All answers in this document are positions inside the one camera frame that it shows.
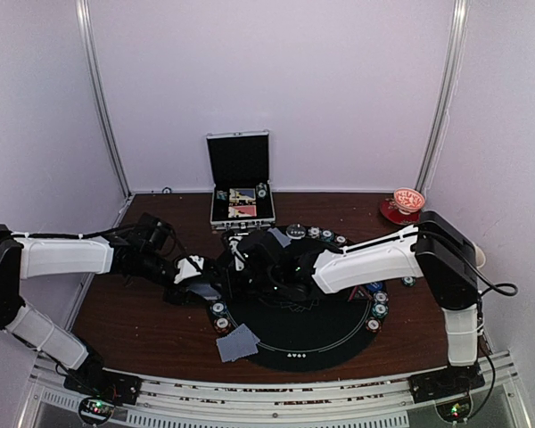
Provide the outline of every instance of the open case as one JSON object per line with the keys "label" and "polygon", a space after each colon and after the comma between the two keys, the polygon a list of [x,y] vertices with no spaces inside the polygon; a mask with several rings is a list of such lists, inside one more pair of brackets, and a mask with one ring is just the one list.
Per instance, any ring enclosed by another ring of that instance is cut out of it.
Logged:
{"label": "open case", "polygon": [[214,194],[212,228],[248,229],[276,222],[269,185],[269,132],[206,136]]}

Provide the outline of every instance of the bowl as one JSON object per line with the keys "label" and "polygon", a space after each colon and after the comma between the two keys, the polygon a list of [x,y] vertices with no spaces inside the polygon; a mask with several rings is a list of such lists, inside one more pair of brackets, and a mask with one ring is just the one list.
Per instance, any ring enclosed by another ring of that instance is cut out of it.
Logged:
{"label": "bowl", "polygon": [[394,203],[402,214],[408,215],[421,210],[426,198],[414,189],[403,187],[394,191]]}

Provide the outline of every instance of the brown tabletop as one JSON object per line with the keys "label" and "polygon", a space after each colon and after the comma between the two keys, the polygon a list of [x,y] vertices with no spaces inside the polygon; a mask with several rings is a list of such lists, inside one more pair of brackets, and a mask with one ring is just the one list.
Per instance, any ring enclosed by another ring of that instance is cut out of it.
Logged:
{"label": "brown tabletop", "polygon": [[[365,241],[397,230],[378,212],[385,196],[276,193],[277,224],[317,225]],[[150,212],[174,226],[190,253],[214,258],[222,245],[210,230],[210,198],[202,193],[138,195],[123,223]],[[127,287],[124,282],[120,276],[96,277],[73,329],[103,355],[108,368],[209,382],[290,383],[395,375],[447,361],[443,315],[424,280],[414,288],[390,281],[388,323],[373,343],[341,366],[311,373],[266,369],[245,359],[222,363],[204,307],[172,306],[162,301],[159,286],[138,278]]]}

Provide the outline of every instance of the white wall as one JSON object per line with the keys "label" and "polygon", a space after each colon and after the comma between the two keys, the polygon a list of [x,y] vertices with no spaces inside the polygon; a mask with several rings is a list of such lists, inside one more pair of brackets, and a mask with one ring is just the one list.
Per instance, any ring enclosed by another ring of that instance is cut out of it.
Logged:
{"label": "white wall", "polygon": [[474,1],[449,131],[427,194],[486,251],[486,326],[511,349],[535,412],[535,0]]}
{"label": "white wall", "polygon": [[[122,198],[103,146],[74,2],[0,2],[0,223],[94,231]],[[28,281],[22,295],[63,322],[81,276]],[[34,360],[0,333],[0,427],[13,426]]]}
{"label": "white wall", "polygon": [[416,182],[453,0],[90,3],[134,190],[211,189],[204,136],[264,128],[276,189]]}

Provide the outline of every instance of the black round mat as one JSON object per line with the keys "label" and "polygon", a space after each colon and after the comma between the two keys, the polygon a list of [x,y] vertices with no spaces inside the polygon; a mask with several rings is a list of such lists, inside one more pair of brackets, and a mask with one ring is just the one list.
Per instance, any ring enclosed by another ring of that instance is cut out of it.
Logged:
{"label": "black round mat", "polygon": [[[352,293],[353,289],[344,291],[345,300],[269,306],[259,301],[231,301],[222,317],[228,318],[231,329],[245,324],[261,340],[259,353],[247,357],[250,361],[290,372],[321,370],[357,356],[376,336],[365,325],[372,302],[347,301]],[[209,313],[214,322],[216,316],[211,310]]]}

